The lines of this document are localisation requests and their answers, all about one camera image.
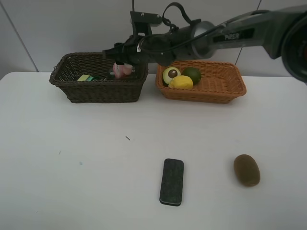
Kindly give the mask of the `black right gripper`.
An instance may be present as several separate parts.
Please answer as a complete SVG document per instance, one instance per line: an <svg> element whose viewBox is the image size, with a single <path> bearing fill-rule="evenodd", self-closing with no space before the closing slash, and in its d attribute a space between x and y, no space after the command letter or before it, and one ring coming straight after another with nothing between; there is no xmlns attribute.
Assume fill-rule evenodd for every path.
<svg viewBox="0 0 307 230"><path fill-rule="evenodd" d="M111 49L103 50L105 58L112 59L117 65L140 65L157 63L169 66L175 61L192 59L190 44L181 45L185 39L167 34L130 36L124 43L116 43Z"/></svg>

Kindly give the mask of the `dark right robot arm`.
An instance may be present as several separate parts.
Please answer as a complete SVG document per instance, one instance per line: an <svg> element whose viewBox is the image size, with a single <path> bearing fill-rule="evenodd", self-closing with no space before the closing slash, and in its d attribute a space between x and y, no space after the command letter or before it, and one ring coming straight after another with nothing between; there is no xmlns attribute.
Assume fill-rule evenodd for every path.
<svg viewBox="0 0 307 230"><path fill-rule="evenodd" d="M157 63L210 58L216 50L261 46L270 58L281 58L289 74L307 80L307 7L251 11L219 25L190 19L183 6L172 2L188 23L179 28L163 15L132 11L133 35L113 48L106 58L118 64Z"/></svg>

